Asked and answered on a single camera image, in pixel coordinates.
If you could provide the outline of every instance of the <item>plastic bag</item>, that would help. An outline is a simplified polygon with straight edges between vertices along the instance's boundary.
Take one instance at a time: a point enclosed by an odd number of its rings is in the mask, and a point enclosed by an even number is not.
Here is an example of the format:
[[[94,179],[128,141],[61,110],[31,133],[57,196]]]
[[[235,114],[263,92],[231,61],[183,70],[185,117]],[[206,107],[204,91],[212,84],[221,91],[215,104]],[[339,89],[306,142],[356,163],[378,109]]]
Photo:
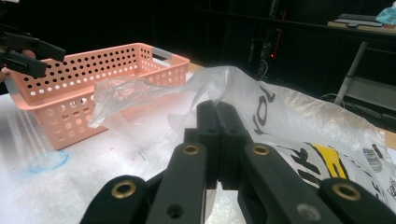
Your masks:
[[[199,103],[222,101],[235,107],[253,141],[273,146],[306,183],[318,188],[322,179],[348,178],[396,213],[392,190],[396,187],[396,167],[379,131],[338,105],[256,81],[232,66],[200,69],[182,87],[159,87],[144,81],[140,89],[144,92],[128,91],[127,95],[114,90],[126,86],[134,90],[142,83],[121,79],[105,80],[111,84],[95,87],[99,106],[90,124],[121,132],[126,126],[130,130],[126,133],[142,144],[142,153],[151,150],[148,160],[152,162],[166,164],[173,148],[182,142],[184,129],[196,126],[195,107]],[[112,95],[108,87],[114,89]],[[152,117],[147,112],[153,108],[162,111],[159,132],[148,128]]]
[[[384,8],[377,16],[376,20],[384,24],[396,24],[396,2],[392,7]]]

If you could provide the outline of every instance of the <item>basket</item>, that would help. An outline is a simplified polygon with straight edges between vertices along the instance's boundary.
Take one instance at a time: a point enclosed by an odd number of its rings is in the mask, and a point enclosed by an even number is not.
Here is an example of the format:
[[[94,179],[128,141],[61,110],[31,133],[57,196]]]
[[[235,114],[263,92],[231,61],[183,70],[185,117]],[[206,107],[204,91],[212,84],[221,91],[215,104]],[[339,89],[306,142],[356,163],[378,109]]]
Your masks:
[[[52,59],[42,62],[48,65],[44,77],[12,71],[6,85],[17,107],[31,111],[54,149],[62,149],[106,130],[88,126],[94,109],[95,82],[135,75],[156,85],[179,86],[186,82],[190,61],[133,43],[67,55],[63,63]]]

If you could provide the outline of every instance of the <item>barcode label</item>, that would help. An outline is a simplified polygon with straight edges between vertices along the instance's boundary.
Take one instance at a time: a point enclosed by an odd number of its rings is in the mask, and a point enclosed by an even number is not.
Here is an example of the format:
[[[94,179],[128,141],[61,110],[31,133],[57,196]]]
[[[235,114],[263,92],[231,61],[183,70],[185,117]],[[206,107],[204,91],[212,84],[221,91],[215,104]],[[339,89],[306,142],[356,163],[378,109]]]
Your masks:
[[[379,158],[375,155],[375,152],[370,148],[363,149],[364,157],[373,168],[374,172],[378,173],[382,171],[382,164]]]

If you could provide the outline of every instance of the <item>blue plastic bag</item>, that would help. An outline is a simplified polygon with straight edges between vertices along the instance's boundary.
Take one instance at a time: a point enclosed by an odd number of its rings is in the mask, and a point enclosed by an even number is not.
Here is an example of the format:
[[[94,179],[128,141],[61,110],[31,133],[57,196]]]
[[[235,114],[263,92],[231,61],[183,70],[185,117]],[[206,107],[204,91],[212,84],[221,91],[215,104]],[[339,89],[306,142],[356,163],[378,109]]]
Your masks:
[[[384,24],[396,24],[396,2],[393,3],[392,7],[384,8],[376,16],[376,20]]]

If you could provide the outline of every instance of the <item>blue marker stain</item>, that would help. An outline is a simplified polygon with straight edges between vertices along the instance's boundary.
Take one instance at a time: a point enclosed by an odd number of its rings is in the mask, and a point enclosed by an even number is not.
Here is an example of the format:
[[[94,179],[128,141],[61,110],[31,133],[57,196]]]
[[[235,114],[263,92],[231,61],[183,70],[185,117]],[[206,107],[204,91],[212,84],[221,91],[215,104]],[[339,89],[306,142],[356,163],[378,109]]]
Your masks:
[[[63,166],[69,158],[64,151],[50,151],[36,156],[29,165],[32,173],[40,173],[43,171],[54,170]]]

